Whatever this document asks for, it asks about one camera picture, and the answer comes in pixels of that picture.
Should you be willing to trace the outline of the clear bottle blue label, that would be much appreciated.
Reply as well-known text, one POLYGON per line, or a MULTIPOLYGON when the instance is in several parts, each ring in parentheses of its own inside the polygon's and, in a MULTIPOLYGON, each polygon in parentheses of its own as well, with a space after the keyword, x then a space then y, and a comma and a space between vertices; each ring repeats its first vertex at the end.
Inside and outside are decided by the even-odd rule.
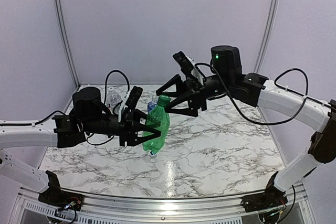
POLYGON ((153 96, 150 100, 150 102, 147 105, 147 112, 150 113, 157 105, 158 103, 158 96, 153 96))

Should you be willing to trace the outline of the green plastic bottle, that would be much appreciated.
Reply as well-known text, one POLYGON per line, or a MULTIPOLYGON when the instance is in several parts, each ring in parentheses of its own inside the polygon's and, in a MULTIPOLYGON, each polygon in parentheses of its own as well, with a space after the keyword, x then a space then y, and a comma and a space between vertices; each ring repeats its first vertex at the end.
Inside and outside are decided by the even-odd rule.
POLYGON ((159 127, 150 127, 161 131, 161 136, 144 142, 142 147, 145 152, 152 151, 154 153, 158 153, 165 144, 165 139, 170 127, 170 116, 165 112, 165 108, 159 105, 156 105, 156 107, 148 113, 148 115, 151 115, 155 119, 159 119, 161 121, 161 125, 159 127))

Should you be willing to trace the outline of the clear bottle white cap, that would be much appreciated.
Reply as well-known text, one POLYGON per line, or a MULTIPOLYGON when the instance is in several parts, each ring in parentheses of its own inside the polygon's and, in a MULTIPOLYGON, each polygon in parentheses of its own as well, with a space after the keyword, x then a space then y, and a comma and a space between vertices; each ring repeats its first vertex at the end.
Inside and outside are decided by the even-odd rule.
POLYGON ((106 106, 111 113, 118 115, 122 103, 121 95, 117 92, 115 87, 108 87, 106 106))

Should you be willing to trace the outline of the green bottle cap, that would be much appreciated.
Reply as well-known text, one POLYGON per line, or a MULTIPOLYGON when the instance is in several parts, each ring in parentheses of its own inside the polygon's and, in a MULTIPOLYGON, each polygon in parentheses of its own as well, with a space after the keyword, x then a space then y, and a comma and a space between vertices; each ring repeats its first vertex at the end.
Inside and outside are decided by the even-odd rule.
POLYGON ((160 95, 157 101, 157 105, 166 107, 171 102, 171 98, 167 95, 160 95))

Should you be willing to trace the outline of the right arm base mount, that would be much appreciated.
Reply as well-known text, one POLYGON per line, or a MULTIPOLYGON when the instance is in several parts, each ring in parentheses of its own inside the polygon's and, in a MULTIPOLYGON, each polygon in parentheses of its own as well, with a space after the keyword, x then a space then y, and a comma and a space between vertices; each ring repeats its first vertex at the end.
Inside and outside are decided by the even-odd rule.
POLYGON ((278 172, 275 172, 271 176, 265 190, 262 193, 255 193, 242 197, 240 205, 244 207, 246 212, 284 206, 288 202, 285 192, 275 187, 275 178, 277 174, 278 172))

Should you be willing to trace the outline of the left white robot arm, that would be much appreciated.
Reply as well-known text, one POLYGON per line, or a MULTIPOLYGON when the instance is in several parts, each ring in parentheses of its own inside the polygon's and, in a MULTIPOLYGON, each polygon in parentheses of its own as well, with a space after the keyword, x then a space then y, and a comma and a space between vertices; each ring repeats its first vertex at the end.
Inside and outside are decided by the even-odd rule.
POLYGON ((159 130, 141 124, 147 115, 136 108, 143 89, 134 86, 122 102, 118 115, 102 103, 100 90, 84 88, 72 95, 69 114, 53 112, 38 122, 1 123, 1 174, 46 196, 54 205, 66 202, 57 175, 39 171, 4 152, 11 147, 74 147, 86 141, 89 134, 118 136, 120 146, 137 146, 161 135, 159 130))

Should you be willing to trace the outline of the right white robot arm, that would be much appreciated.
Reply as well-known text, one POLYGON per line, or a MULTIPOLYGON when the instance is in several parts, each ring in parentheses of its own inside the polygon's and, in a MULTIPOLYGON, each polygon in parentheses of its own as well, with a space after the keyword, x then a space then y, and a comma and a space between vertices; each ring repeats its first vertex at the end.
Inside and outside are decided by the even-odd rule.
POLYGON ((211 48, 208 64, 212 75, 205 76, 199 64, 177 52, 173 56, 180 66, 180 75, 175 75, 157 89, 157 95, 167 95, 172 102, 166 112, 198 116, 205 111, 207 102, 220 97, 229 97, 232 103, 270 109, 298 120, 314 130, 310 146, 292 160, 283 170, 276 172, 260 195, 260 203, 271 207, 281 194, 294 183, 309 175, 321 164, 335 160, 335 101, 324 102, 281 86, 257 73, 243 74, 240 53, 237 47, 220 45, 211 48))

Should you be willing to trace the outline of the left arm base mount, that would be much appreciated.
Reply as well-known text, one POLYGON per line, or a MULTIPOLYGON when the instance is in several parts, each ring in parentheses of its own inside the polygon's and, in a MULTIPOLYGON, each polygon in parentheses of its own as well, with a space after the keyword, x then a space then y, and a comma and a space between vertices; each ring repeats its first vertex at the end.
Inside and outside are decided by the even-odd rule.
POLYGON ((83 195, 62 190, 57 175, 48 170, 45 171, 45 173, 48 177, 47 189, 42 193, 39 193, 38 201, 57 206, 61 209, 65 209, 68 204, 74 202, 75 205, 73 208, 76 211, 80 211, 83 195))

